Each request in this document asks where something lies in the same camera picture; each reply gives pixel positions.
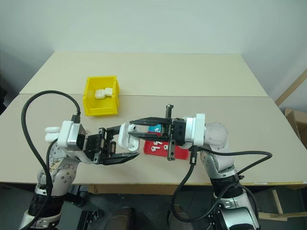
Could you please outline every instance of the table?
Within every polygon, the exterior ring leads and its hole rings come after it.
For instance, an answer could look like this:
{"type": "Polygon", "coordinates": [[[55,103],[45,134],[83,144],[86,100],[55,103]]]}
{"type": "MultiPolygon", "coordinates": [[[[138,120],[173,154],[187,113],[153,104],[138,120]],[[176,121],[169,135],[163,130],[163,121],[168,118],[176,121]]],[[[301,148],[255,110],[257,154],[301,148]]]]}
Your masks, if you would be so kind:
{"type": "MultiPolygon", "coordinates": [[[[75,55],[73,52],[61,54],[72,57],[75,55]]],[[[56,88],[58,90],[62,90],[62,85],[46,86],[51,84],[48,78],[46,79],[46,84],[38,84],[38,82],[41,81],[41,78],[46,77],[46,71],[50,72],[55,69],[55,72],[64,72],[65,66],[68,65],[67,68],[71,68],[73,63],[68,61],[68,64],[66,63],[65,65],[62,62],[59,62],[60,64],[49,64],[48,62],[23,89],[23,93],[15,98],[0,116],[0,127],[5,130],[5,132],[0,133],[0,145],[2,148],[0,181],[2,182],[36,183],[36,174],[40,165],[32,155],[21,131],[20,114],[22,106],[29,97],[38,91],[54,89],[53,86],[58,87],[56,88]]],[[[76,66],[76,68],[77,70],[74,73],[77,73],[78,69],[83,69],[82,66],[76,66]]],[[[168,92],[168,94],[174,94],[175,96],[142,96],[139,95],[143,94],[141,91],[136,92],[136,94],[139,93],[138,95],[129,95],[125,93],[129,92],[128,89],[125,90],[127,85],[121,84],[123,76],[118,78],[119,85],[123,88],[123,93],[119,96],[119,114],[86,117],[82,113],[81,123],[89,133],[95,133],[99,127],[112,127],[137,118],[148,116],[163,117],[165,115],[165,105],[174,104],[173,117],[205,113],[206,122],[223,123],[229,130],[229,144],[233,151],[265,150],[273,154],[273,158],[269,161],[246,171],[244,173],[245,179],[242,181],[243,184],[282,185],[306,183],[307,168],[305,164],[307,151],[272,99],[263,93],[262,88],[258,87],[259,83],[253,79],[253,75],[249,76],[250,80],[248,81],[258,84],[257,87],[260,90],[245,92],[244,94],[247,94],[247,96],[240,96],[242,94],[242,92],[239,92],[241,85],[234,80],[233,84],[228,85],[228,88],[231,88],[232,91],[231,96],[215,95],[214,97],[212,96],[217,92],[213,90],[198,92],[198,94],[202,94],[201,96],[182,96],[180,95],[181,91],[177,90],[178,88],[170,88],[170,92],[168,92]]],[[[70,85],[63,91],[69,92],[78,101],[83,111],[82,95],[74,90],[76,89],[70,85]]],[[[60,126],[64,119],[70,119],[74,110],[75,108],[70,101],[62,99],[58,95],[42,96],[30,106],[27,114],[29,132],[35,146],[37,146],[43,157],[45,157],[47,150],[47,143],[44,142],[44,128],[60,126]]],[[[236,157],[235,165],[238,169],[241,169],[258,158],[259,156],[236,157]]],[[[98,192],[118,192],[123,191],[123,188],[127,188],[136,193],[135,188],[142,187],[147,191],[151,190],[152,193],[171,193],[182,180],[188,168],[189,161],[176,160],[169,162],[163,157],[141,153],[134,160],[121,165],[103,166],[81,163],[74,183],[95,184],[96,186],[93,189],[98,192]],[[163,187],[167,188],[168,191],[163,192],[163,187]]],[[[210,180],[200,161],[187,184],[210,184],[210,180]]]]}

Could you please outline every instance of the yellow plastic bin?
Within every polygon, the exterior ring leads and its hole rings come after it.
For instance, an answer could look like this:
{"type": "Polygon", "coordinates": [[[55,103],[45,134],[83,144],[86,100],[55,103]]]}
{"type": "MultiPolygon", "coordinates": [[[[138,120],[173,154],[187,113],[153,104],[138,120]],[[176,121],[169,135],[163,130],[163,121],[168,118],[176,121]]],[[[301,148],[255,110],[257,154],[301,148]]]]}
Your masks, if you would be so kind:
{"type": "Polygon", "coordinates": [[[111,115],[118,113],[119,85],[116,76],[88,77],[83,95],[83,106],[86,116],[111,115]],[[95,91],[112,88],[112,97],[96,99],[95,91]]]}

